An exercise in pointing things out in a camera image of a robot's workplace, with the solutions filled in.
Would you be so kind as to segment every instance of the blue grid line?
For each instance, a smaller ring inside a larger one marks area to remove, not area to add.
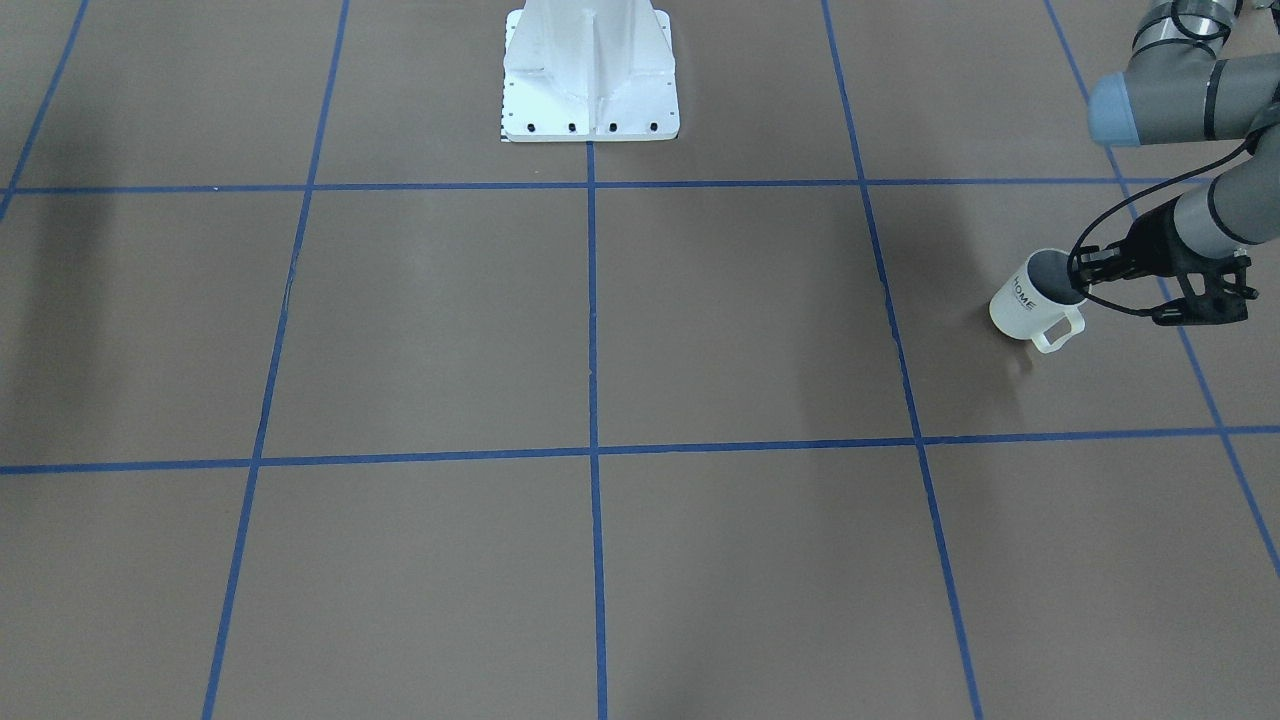
[[[206,192],[303,192],[305,184],[137,184],[86,187],[19,187],[14,195],[179,195]]]
[[[844,187],[855,186],[854,178],[817,179],[684,179],[684,181],[600,181],[599,190],[655,190],[655,188],[696,188],[696,187]]]
[[[585,182],[333,182],[316,192],[384,192],[396,190],[585,190]]]
[[[1091,442],[1140,438],[1216,437],[1217,428],[1157,428],[1130,430],[1005,433],[974,436],[923,436],[924,445],[1009,445],[1037,442]],[[1280,425],[1229,427],[1233,436],[1280,436]],[[600,445],[594,452],[604,456],[769,452],[799,450],[854,450],[874,447],[913,447],[914,437],[845,438],[813,441],[760,441],[658,445]],[[220,457],[206,460],[143,460],[123,462],[63,462],[49,465],[0,465],[0,475],[67,475],[78,473],[146,473],[161,470],[209,470],[260,468],[305,468],[316,465],[384,465],[411,462],[465,462],[474,460],[520,460],[538,457],[589,457],[591,447],[531,447],[515,450],[443,450],[428,452],[381,452],[352,455],[282,455],[274,457]]]
[[[247,469],[247,457],[219,460],[147,460],[138,462],[61,462],[52,465],[4,465],[0,475],[69,475],[77,473],[147,473],[157,470]]]
[[[1156,184],[1169,178],[1128,178],[1139,184]],[[1116,178],[819,178],[819,179],[704,179],[704,181],[600,181],[596,190],[659,190],[659,188],[727,188],[727,187],[918,187],[918,186],[1073,186],[1116,184]],[[1207,183],[1210,178],[1192,178],[1185,183]],[[585,190],[586,182],[344,182],[314,184],[140,184],[140,186],[84,186],[84,187],[18,187],[5,195],[180,195],[180,193],[234,193],[234,192],[390,192],[390,191],[512,191],[512,190]]]
[[[609,717],[609,666],[604,612],[604,512],[600,501],[599,295],[596,293],[595,143],[586,143],[588,416],[591,462],[591,555],[595,580],[596,717]]]
[[[72,29],[67,35],[67,45],[63,46],[63,55],[58,59],[58,68],[54,69],[54,77],[49,81],[45,97],[40,101],[40,109],[36,110],[36,119],[31,123],[31,132],[27,133],[27,141],[22,145],[18,164],[13,169],[13,176],[9,177],[8,192],[5,192],[4,200],[0,200],[0,220],[4,220],[4,217],[9,213],[9,204],[13,201],[14,190],[18,188],[18,181],[22,179],[23,170],[27,169],[27,161],[31,159],[31,150],[36,146],[40,127],[45,124],[49,105],[54,101],[54,94],[58,92],[58,83],[63,79],[63,72],[67,70],[67,61],[72,56],[72,49],[76,47],[76,38],[79,37],[79,28],[84,20],[86,10],[88,10],[88,0],[81,0],[81,6],[76,12],[76,19],[72,22]]]
[[[1274,436],[1280,434],[1280,425],[1236,425],[1228,427],[1226,432],[1233,436]]]
[[[884,287],[884,311],[888,316],[890,332],[893,343],[897,346],[899,369],[902,373],[902,393],[906,400],[906,410],[911,419],[911,436],[915,445],[916,459],[920,464],[920,475],[924,482],[924,492],[929,505],[929,519],[933,523],[933,539],[937,543],[938,561],[942,566],[942,579],[947,589],[947,602],[951,606],[951,620],[955,626],[956,644],[960,651],[960,661],[964,666],[965,684],[969,689],[969,702],[973,707],[974,720],[983,720],[982,698],[978,693],[978,680],[973,669],[973,659],[969,652],[969,635],[964,626],[964,615],[960,610],[960,596],[956,591],[955,574],[951,570],[951,553],[947,551],[946,532],[942,527],[942,514],[938,509],[937,493],[933,487],[933,474],[929,470],[929,457],[920,432],[920,416],[915,406],[915,393],[911,389],[911,375],[906,364],[906,351],[902,346],[902,336],[899,332],[897,314],[893,310],[893,293],[890,288],[888,272],[884,265],[884,255],[881,251],[879,232],[876,227],[876,211],[872,205],[870,190],[867,184],[867,172],[863,165],[861,149],[858,143],[858,128],[854,123],[854,111],[849,101],[849,88],[845,82],[844,63],[840,59],[840,47],[836,42],[836,28],[831,17],[829,0],[822,0],[823,19],[827,24],[827,41],[831,45],[831,60],[836,69],[836,83],[840,87],[840,100],[845,110],[845,124],[849,128],[849,145],[854,154],[854,167],[860,181],[860,193],[863,209],[867,213],[867,229],[870,233],[872,251],[876,255],[876,272],[879,274],[881,284]]]
[[[709,443],[669,443],[669,445],[612,445],[600,448],[600,455],[675,455],[675,454],[714,454],[714,452],[767,452],[791,450],[840,450],[856,447],[911,447],[915,438],[865,438],[865,439],[809,439],[773,442],[709,442]]]
[[[325,83],[324,100],[320,104],[320,119],[316,122],[315,142],[311,149],[311,167],[307,170],[307,186],[314,186],[316,173],[320,169],[320,151],[324,147],[324,132],[329,122],[329,106],[333,102],[333,88],[338,79],[338,64],[342,59],[342,42],[347,29],[347,15],[351,10],[351,0],[342,0],[342,9],[338,14],[338,29],[333,42],[333,56],[329,60],[329,77]],[[276,322],[275,342],[271,348],[271,364],[266,375],[266,388],[262,392],[262,414],[259,420],[257,436],[253,439],[252,464],[248,470],[248,479],[244,483],[244,500],[241,505],[239,523],[236,528],[236,547],[232,551],[230,570],[227,577],[227,594],[223,598],[223,611],[218,623],[218,639],[214,643],[214,657],[209,669],[209,685],[205,689],[205,705],[201,714],[202,720],[211,720],[214,716],[214,703],[218,700],[218,683],[221,679],[223,657],[227,652],[227,635],[230,630],[232,611],[236,606],[236,588],[239,583],[241,562],[244,559],[244,544],[248,537],[250,516],[253,511],[253,495],[257,489],[259,468],[262,460],[262,448],[266,445],[266,428],[271,416],[271,402],[275,395],[275,380],[280,369],[280,356],[284,351],[284,333],[289,322],[289,300],[293,295],[293,281],[297,278],[298,258],[302,254],[302,242],[307,232],[307,217],[311,211],[311,190],[302,196],[302,209],[298,213],[298,227],[293,238],[293,254],[289,258],[289,272],[284,281],[284,297],[280,300],[280,315]]]
[[[1053,23],[1053,29],[1057,32],[1059,41],[1062,44],[1062,51],[1066,54],[1066,60],[1071,67],[1071,73],[1075,76],[1075,82],[1080,88],[1080,95],[1084,97],[1085,104],[1089,101],[1089,90],[1084,85],[1084,78],[1080,76],[1080,68],[1075,61],[1075,54],[1071,51],[1071,44],[1066,38],[1066,32],[1062,29],[1062,23],[1059,20],[1057,12],[1053,9],[1052,0],[1043,0],[1044,9],[1048,13],[1050,20]],[[1111,169],[1115,172],[1116,181],[1120,183],[1120,190],[1124,192],[1125,197],[1130,196],[1129,182],[1125,179],[1124,172],[1120,169],[1120,163],[1116,160],[1115,152],[1110,147],[1106,149],[1107,160],[1111,163]],[[1129,214],[1134,219],[1138,218],[1138,210],[1129,205]],[[1164,295],[1165,300],[1171,300],[1172,296],[1169,292],[1169,284],[1164,278],[1157,278],[1157,284],[1160,286],[1160,292]],[[1213,392],[1208,386],[1208,379],[1204,377],[1204,372],[1201,368],[1199,359],[1196,355],[1196,347],[1192,345],[1190,336],[1187,333],[1187,328],[1178,328],[1178,337],[1181,340],[1183,350],[1187,352],[1187,360],[1192,365],[1192,370],[1196,374],[1196,382],[1199,384],[1201,395],[1204,397],[1204,404],[1208,407],[1210,415],[1213,418],[1213,425],[1217,429],[1217,434],[1222,441],[1222,448],[1226,451],[1228,460],[1231,464],[1231,470],[1235,473],[1235,480],[1240,486],[1240,492],[1244,495],[1245,503],[1249,507],[1249,512],[1253,515],[1253,523],[1258,529],[1258,536],[1262,538],[1262,544],[1266,548],[1267,556],[1271,560],[1271,569],[1275,571],[1276,577],[1280,578],[1280,552],[1276,551],[1275,541],[1271,537],[1271,530],[1267,528],[1266,519],[1262,516],[1262,511],[1258,507],[1257,498],[1253,495],[1253,488],[1249,486],[1249,478],[1244,473],[1244,468],[1240,465],[1240,460],[1235,454],[1235,446],[1231,442],[1231,434],[1228,432],[1226,424],[1222,421],[1222,415],[1219,411],[1217,401],[1213,398]]]
[[[1005,445],[1015,442],[1089,442],[1112,439],[1215,437],[1217,428],[1164,428],[1137,430],[1062,432],[1062,433],[1010,433],[988,436],[934,436],[924,438],[924,445]]]

